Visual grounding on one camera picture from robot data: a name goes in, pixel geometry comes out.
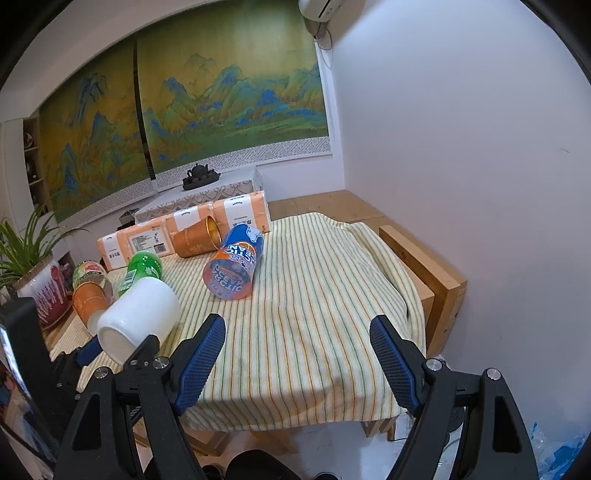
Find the green plastic bottle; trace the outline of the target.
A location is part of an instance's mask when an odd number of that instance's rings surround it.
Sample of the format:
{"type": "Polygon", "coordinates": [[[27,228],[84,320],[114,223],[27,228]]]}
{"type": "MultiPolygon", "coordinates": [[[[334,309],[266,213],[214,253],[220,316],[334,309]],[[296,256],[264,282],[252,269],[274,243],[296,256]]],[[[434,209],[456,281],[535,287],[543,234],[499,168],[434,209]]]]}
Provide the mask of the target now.
{"type": "Polygon", "coordinates": [[[160,258],[150,251],[140,251],[130,259],[126,273],[118,287],[116,297],[121,297],[141,278],[162,279],[160,258]]]}

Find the landscape painting right panel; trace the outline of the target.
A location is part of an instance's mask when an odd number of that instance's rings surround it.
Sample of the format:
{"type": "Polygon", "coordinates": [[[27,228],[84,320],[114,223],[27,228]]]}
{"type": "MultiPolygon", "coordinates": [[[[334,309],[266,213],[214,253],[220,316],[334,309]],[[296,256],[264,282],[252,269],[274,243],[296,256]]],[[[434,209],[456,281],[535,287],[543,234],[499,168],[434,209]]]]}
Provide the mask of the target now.
{"type": "Polygon", "coordinates": [[[329,135],[314,40],[294,1],[218,1],[137,35],[142,118],[156,173],[329,135]]]}

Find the wooden wall shelf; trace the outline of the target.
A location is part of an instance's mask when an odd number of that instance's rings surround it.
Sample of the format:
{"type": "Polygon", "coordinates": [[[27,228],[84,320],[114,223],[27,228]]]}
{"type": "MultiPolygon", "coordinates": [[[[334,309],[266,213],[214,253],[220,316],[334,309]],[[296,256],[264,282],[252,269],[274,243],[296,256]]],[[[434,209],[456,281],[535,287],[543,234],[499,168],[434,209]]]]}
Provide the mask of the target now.
{"type": "Polygon", "coordinates": [[[51,206],[43,175],[39,141],[39,118],[25,118],[23,120],[23,145],[29,192],[34,209],[42,208],[42,213],[46,214],[51,206]]]}

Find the black teapot set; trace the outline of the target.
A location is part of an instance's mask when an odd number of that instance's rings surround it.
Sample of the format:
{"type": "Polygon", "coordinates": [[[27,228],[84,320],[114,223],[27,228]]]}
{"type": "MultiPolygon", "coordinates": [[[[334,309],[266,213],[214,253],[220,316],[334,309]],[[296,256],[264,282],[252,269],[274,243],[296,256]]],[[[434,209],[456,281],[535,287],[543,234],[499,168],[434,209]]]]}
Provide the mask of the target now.
{"type": "Polygon", "coordinates": [[[182,180],[184,191],[197,189],[212,184],[221,178],[221,174],[208,167],[207,164],[195,164],[186,172],[182,180]]]}

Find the striped table cloth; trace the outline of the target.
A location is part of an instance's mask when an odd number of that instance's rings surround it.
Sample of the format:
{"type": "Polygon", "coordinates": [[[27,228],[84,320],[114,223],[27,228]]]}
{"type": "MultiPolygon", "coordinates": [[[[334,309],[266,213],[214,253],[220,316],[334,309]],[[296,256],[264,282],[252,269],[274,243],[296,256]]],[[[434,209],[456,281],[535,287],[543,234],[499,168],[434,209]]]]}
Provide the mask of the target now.
{"type": "Polygon", "coordinates": [[[182,423],[266,431],[398,416],[370,321],[384,315],[403,338],[425,346],[423,305],[403,262],[366,224],[319,213],[274,221],[263,243],[252,294],[237,301],[205,287],[206,256],[162,261],[181,312],[161,353],[192,337],[211,313],[226,325],[221,354],[182,423]]]}

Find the orange paper cup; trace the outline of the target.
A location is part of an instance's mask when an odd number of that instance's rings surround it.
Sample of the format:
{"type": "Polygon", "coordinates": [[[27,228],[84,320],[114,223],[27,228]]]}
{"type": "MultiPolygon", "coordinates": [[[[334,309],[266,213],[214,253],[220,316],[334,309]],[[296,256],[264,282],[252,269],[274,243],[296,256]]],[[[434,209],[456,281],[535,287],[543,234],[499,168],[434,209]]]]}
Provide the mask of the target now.
{"type": "Polygon", "coordinates": [[[180,230],[172,237],[175,253],[182,258],[214,252],[221,248],[221,242],[221,232],[211,216],[180,230]]]}
{"type": "Polygon", "coordinates": [[[73,293],[73,306],[91,335],[96,335],[101,315],[112,303],[111,295],[94,282],[80,284],[73,293]]]}

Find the landscape painting panel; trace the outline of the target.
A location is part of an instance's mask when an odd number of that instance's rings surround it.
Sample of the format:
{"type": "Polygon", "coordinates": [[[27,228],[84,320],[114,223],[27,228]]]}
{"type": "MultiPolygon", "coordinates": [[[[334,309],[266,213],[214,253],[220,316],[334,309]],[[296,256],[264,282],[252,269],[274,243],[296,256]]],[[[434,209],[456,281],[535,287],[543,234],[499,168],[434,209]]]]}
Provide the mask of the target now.
{"type": "Polygon", "coordinates": [[[151,189],[137,119],[135,41],[72,74],[39,109],[43,174],[56,220],[90,218],[151,189]]]}
{"type": "Polygon", "coordinates": [[[218,1],[137,35],[142,118],[156,173],[329,135],[314,40],[294,1],[218,1]]]}

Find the white air conditioner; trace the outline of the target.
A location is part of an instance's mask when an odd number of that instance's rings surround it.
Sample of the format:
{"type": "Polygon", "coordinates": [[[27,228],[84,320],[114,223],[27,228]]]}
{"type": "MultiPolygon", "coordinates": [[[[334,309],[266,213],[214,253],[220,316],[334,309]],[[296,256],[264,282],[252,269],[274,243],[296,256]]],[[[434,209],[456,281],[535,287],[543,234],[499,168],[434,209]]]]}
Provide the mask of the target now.
{"type": "Polygon", "coordinates": [[[306,19],[328,23],[342,3],[342,0],[298,0],[298,8],[306,19]]]}

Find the blue orange bottle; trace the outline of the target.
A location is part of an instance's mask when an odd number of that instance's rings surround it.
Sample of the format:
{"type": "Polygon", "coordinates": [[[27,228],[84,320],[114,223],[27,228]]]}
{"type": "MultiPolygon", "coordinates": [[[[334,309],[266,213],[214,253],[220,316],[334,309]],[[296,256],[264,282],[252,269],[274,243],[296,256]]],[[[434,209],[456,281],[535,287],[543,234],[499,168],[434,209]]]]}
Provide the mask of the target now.
{"type": "Polygon", "coordinates": [[[211,293],[225,301],[252,295],[257,261],[263,255],[263,233],[247,224],[233,226],[204,267],[202,279],[211,293]]]}

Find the landscape painting left panel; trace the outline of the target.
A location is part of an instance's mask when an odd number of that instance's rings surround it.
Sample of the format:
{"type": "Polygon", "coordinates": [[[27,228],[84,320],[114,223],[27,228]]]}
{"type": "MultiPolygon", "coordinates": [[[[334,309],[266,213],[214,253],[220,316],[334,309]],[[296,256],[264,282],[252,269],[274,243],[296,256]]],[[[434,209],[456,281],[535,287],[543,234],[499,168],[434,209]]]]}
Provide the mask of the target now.
{"type": "Polygon", "coordinates": [[[90,218],[151,189],[137,119],[135,41],[72,74],[39,109],[43,174],[56,220],[90,218]]]}

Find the wooden low table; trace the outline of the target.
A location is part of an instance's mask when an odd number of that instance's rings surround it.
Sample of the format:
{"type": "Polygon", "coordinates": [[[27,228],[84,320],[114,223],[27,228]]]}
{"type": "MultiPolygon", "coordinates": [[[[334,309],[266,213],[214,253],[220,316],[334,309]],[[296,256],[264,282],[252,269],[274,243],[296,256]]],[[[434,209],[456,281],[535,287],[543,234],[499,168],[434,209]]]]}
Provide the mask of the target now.
{"type": "Polygon", "coordinates": [[[363,222],[391,248],[404,264],[421,299],[426,322],[427,346],[439,354],[466,293],[467,279],[403,227],[353,193],[341,190],[271,201],[271,220],[320,212],[345,223],[363,222]]]}

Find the green label tea bottle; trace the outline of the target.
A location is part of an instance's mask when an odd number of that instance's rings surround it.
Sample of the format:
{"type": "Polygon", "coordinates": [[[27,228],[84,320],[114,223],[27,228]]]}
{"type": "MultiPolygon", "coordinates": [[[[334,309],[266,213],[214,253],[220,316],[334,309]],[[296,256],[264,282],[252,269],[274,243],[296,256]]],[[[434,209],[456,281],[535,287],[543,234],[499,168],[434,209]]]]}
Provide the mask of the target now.
{"type": "Polygon", "coordinates": [[[108,297],[113,294],[112,284],[108,279],[106,270],[100,263],[95,261],[86,260],[78,264],[74,268],[72,282],[74,289],[90,282],[100,286],[108,297]]]}

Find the white red flower pot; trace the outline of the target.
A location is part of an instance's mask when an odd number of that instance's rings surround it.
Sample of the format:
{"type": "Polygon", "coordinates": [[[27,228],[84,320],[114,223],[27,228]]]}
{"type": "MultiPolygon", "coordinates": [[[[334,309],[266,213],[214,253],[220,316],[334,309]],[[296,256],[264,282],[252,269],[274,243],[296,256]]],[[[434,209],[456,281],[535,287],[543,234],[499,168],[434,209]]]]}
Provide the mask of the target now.
{"type": "Polygon", "coordinates": [[[19,279],[13,288],[19,298],[30,297],[35,301],[43,331],[54,328],[70,311],[71,294],[60,265],[51,254],[19,279]]]}

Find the white cup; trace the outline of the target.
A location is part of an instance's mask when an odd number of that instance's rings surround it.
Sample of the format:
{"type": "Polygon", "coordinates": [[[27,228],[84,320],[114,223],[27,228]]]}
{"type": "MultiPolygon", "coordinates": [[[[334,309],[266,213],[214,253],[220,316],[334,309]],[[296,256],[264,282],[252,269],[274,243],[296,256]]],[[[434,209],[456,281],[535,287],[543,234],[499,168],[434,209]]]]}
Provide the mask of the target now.
{"type": "Polygon", "coordinates": [[[123,365],[147,336],[156,336],[162,345],[180,312],[179,299],[166,283],[141,278],[101,314],[98,342],[114,362],[123,365]]]}

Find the orange tissue pack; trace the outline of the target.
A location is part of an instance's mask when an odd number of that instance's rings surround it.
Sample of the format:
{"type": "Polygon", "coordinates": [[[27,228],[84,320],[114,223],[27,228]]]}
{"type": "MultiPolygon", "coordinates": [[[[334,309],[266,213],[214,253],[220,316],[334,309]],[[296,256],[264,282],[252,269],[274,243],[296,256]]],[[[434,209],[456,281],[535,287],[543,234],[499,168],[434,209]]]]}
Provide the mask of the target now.
{"type": "Polygon", "coordinates": [[[123,236],[115,232],[97,240],[97,248],[108,271],[123,268],[127,264],[123,239],[123,236]]]}
{"type": "Polygon", "coordinates": [[[159,257],[174,253],[165,221],[153,219],[117,232],[126,262],[138,252],[148,251],[159,257]]]}
{"type": "Polygon", "coordinates": [[[170,235],[175,235],[177,232],[197,224],[208,216],[213,216],[211,203],[199,204],[178,210],[166,216],[166,229],[170,235]]]}
{"type": "Polygon", "coordinates": [[[212,214],[222,237],[238,224],[270,232],[269,205],[263,190],[217,200],[212,203],[212,214]]]}

